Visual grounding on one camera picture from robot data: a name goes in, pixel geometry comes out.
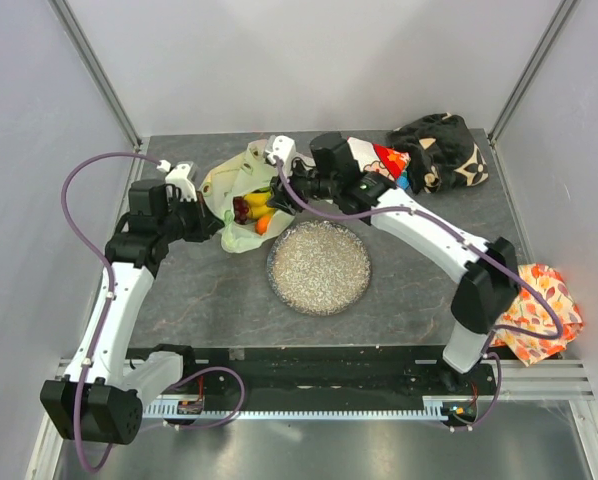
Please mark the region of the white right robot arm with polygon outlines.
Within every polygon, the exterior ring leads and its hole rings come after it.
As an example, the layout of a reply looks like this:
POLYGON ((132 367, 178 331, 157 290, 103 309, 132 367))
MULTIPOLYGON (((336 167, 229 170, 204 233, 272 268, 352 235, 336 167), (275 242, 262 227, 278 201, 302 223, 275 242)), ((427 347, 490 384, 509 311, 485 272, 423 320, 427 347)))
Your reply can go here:
POLYGON ((519 293, 514 246, 504 238, 488 241, 462 231, 418 204, 404 189, 405 162, 385 148, 339 132, 310 143, 311 158, 296 151, 295 141, 273 136, 265 161, 277 170, 270 205, 294 214, 310 200, 329 200, 337 219, 359 219, 387 232, 433 261, 457 285, 451 313, 455 325, 437 368, 446 392, 462 392, 473 381, 494 325, 519 293))

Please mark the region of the avocado print plastic bag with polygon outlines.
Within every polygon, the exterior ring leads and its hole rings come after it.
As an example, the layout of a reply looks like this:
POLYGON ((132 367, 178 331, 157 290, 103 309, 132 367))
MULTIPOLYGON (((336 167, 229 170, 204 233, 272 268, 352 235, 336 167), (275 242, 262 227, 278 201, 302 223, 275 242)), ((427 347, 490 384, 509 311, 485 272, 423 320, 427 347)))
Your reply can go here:
POLYGON ((244 253, 283 233, 294 216, 267 205, 276 169, 265 162, 264 140, 248 144, 244 152, 211 169, 200 191, 210 211, 223 222, 221 246, 228 253, 244 253))

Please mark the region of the yellow fake banana bunch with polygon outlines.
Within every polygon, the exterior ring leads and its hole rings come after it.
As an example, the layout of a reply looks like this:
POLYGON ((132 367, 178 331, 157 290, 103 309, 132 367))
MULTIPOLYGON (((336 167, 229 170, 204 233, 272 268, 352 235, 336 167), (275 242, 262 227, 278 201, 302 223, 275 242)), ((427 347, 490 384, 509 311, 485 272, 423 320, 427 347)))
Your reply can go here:
POLYGON ((257 220, 267 213, 275 212, 275 208, 268 205, 268 201, 272 198, 271 191, 251 192, 243 198, 248 202, 250 208, 248 214, 250 220, 257 220))

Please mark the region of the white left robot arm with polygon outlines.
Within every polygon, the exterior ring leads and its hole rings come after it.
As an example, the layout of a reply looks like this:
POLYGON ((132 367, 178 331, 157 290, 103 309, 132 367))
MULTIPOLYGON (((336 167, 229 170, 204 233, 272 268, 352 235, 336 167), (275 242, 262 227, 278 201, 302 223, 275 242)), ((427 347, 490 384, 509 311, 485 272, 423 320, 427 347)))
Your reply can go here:
POLYGON ((40 401, 67 440, 127 445, 142 409, 171 387, 187 393, 198 382, 191 347, 160 344, 131 372, 130 338, 160 264, 177 241, 204 242, 223 226, 193 183, 169 174, 134 182, 129 210, 104 251, 103 281, 85 335, 62 377, 42 386, 40 401))

